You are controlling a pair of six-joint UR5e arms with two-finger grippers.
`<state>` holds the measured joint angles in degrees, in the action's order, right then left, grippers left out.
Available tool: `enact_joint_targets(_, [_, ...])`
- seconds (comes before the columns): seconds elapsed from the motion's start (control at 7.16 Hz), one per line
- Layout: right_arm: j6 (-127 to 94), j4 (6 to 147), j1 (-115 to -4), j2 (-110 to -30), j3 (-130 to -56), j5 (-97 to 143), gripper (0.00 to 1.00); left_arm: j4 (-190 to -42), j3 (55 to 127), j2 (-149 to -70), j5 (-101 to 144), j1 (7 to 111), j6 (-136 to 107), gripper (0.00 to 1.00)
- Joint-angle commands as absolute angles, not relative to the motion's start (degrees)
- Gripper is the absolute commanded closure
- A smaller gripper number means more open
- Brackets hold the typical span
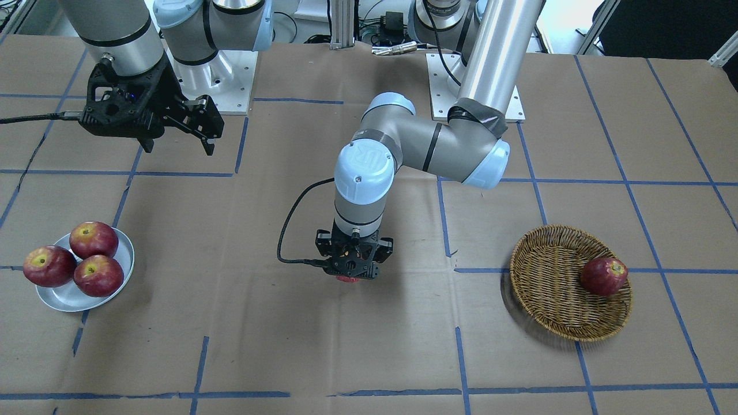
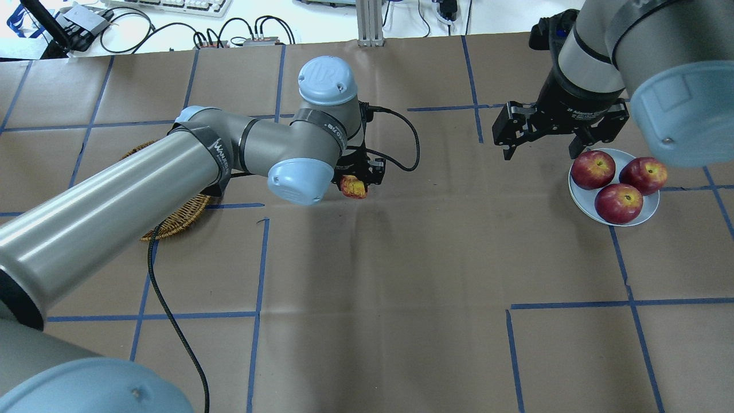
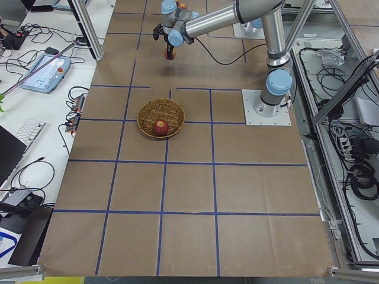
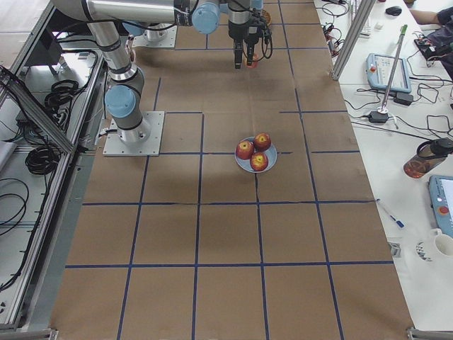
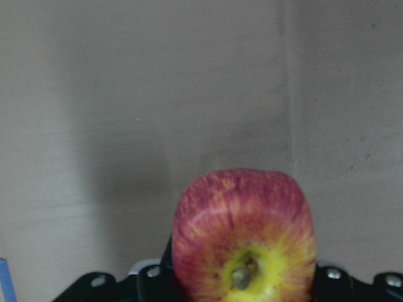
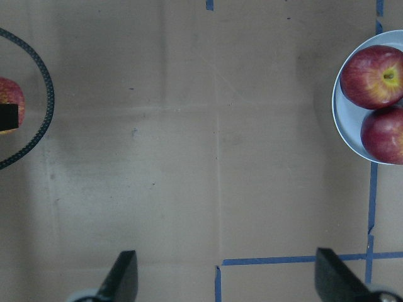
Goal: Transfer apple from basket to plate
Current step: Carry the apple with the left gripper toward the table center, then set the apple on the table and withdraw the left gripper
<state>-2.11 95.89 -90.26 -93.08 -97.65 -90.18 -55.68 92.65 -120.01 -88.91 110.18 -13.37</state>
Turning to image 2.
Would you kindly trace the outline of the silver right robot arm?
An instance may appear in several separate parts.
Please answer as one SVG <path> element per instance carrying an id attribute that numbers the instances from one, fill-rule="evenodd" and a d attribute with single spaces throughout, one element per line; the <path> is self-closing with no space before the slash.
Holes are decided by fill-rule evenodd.
<path id="1" fill-rule="evenodd" d="M 586 1 L 541 18 L 529 47 L 552 68 L 534 104 L 507 102 L 492 133 L 517 147 L 572 134 L 569 156 L 611 143 L 632 119 L 653 157 L 703 167 L 733 157 L 731 1 Z"/>

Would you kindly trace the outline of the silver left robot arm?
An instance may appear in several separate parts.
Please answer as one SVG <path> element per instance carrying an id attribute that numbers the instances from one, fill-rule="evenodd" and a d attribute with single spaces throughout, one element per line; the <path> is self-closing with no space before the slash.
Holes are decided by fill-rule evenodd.
<path id="1" fill-rule="evenodd" d="M 3 412 L 193 411 L 152 369 L 45 334 L 46 314 L 194 196 L 222 196 L 233 172 L 264 176 L 293 204 L 320 202 L 364 111 L 340 57 L 304 63 L 297 85 L 289 124 L 186 107 L 165 138 L 2 226 Z"/>

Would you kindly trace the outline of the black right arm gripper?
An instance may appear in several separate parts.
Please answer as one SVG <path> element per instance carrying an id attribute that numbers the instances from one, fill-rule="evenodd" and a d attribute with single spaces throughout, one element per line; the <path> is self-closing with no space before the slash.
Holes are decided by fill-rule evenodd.
<path id="1" fill-rule="evenodd" d="M 572 84 L 552 69 L 534 103 L 508 101 L 493 123 L 496 146 L 510 161 L 517 146 L 548 135 L 572 134 L 571 159 L 597 143 L 611 143 L 631 115 L 621 91 L 592 92 Z"/>

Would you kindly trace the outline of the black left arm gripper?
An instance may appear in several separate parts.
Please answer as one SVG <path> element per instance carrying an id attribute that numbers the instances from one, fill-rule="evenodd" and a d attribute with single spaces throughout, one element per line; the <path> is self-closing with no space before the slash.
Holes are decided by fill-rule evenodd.
<path id="1" fill-rule="evenodd" d="M 354 176 L 365 186 L 382 185 L 386 170 L 386 159 L 372 159 L 365 148 L 357 148 L 351 154 L 341 156 L 334 167 L 333 184 L 341 186 L 344 176 Z"/>

